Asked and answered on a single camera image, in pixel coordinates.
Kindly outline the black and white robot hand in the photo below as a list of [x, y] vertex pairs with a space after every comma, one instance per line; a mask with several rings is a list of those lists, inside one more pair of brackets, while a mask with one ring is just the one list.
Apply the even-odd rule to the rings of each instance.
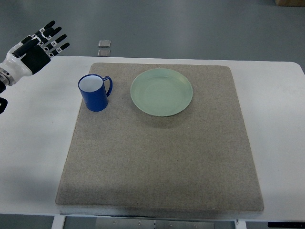
[[1, 87], [12, 86], [22, 77], [32, 76], [43, 69], [53, 57], [69, 47], [63, 44], [67, 35], [57, 39], [54, 37], [61, 31], [61, 27], [54, 28], [55, 21], [39, 29], [33, 35], [25, 37], [13, 46], [0, 63]]

